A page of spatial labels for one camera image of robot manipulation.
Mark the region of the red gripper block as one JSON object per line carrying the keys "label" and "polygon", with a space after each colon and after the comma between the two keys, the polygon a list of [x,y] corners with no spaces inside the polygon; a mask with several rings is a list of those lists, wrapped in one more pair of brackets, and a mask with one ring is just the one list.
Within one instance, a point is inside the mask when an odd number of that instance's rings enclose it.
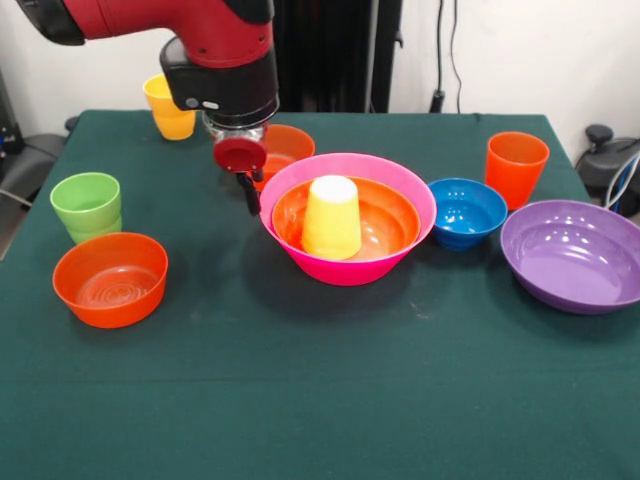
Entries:
{"label": "red gripper block", "polygon": [[[243,137],[230,137],[214,144],[213,156],[222,170],[237,173],[236,180],[243,190],[248,211],[252,216],[258,216],[261,205],[253,181],[264,180],[262,168],[267,158],[264,145]],[[245,172],[252,172],[252,178]]]}

